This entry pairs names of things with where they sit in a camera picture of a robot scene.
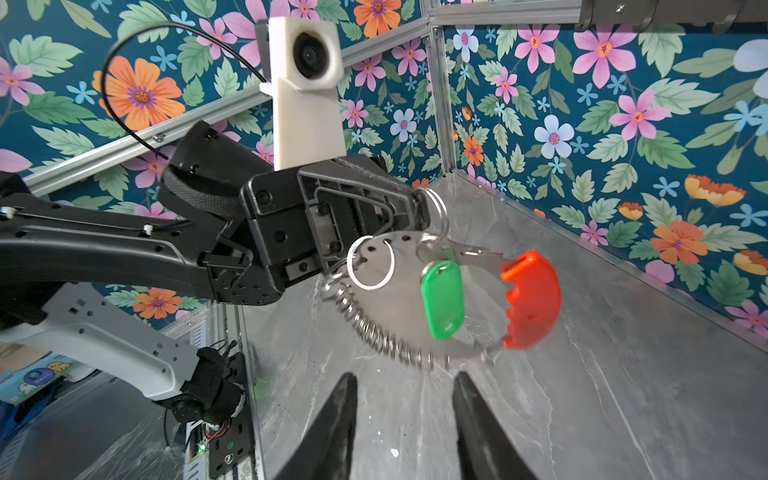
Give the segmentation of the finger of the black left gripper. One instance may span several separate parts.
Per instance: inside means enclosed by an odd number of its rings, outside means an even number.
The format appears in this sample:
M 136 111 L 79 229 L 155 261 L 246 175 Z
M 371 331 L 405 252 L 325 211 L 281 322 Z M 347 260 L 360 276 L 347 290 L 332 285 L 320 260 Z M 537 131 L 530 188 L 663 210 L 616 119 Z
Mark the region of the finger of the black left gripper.
M 426 202 L 372 161 L 322 161 L 301 167 L 297 179 L 325 273 L 362 236 L 429 225 Z

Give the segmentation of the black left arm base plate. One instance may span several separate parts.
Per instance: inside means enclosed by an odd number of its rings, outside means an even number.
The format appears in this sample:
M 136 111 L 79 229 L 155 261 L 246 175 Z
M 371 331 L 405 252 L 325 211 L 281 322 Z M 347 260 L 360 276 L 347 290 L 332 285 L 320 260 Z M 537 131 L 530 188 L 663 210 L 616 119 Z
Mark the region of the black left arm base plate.
M 205 347 L 202 358 L 212 363 L 206 373 L 216 388 L 211 408 L 186 427 L 186 479 L 254 479 L 253 427 L 245 355 L 234 349 Z

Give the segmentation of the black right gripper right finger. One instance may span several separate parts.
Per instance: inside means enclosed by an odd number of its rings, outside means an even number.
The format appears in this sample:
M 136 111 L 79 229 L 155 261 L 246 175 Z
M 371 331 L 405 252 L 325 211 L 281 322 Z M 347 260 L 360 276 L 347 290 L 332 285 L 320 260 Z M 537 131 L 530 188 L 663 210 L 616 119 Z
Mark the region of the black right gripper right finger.
M 467 372 L 454 378 L 452 407 L 462 479 L 537 479 Z

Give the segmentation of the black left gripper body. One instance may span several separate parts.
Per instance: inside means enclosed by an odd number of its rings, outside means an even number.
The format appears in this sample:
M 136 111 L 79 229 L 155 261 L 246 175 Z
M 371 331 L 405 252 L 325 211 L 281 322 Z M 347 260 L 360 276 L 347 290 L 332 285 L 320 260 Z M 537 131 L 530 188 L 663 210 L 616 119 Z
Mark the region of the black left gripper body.
M 389 175 L 380 156 L 325 161 L 372 161 Z M 279 300 L 288 287 L 325 273 L 298 185 L 300 168 L 248 169 L 242 182 L 227 189 L 227 214 L 217 245 L 199 257 L 211 283 L 205 298 L 266 305 Z

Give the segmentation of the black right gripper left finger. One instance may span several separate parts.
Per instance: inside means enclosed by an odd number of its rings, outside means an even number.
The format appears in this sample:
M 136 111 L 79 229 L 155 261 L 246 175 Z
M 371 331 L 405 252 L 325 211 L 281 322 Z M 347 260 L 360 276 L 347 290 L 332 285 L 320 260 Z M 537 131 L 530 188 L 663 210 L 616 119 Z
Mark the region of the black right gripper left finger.
M 349 479 L 357 406 L 357 378 L 344 373 L 276 479 Z

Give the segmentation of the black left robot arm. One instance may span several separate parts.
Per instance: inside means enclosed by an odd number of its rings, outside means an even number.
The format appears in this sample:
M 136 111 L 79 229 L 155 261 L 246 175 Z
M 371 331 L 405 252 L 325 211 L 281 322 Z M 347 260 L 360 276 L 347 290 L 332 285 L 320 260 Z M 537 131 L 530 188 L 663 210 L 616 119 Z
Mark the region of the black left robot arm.
M 276 302 L 341 262 L 363 235 L 421 230 L 428 209 L 381 159 L 276 170 L 205 122 L 162 174 L 171 219 L 69 207 L 1 177 L 1 339 L 45 347 L 168 407 L 233 408 L 243 389 L 213 348 L 122 320 L 98 283 L 158 287 L 236 305 Z

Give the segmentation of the green key tag with ring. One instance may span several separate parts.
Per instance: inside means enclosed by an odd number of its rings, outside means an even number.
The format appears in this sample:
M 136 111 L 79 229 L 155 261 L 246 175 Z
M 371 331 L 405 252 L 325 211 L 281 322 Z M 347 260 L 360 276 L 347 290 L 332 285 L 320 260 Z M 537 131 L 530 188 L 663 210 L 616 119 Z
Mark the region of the green key tag with ring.
M 465 300 L 460 266 L 451 260 L 428 264 L 422 272 L 420 289 L 425 318 L 433 339 L 452 338 L 464 325 Z

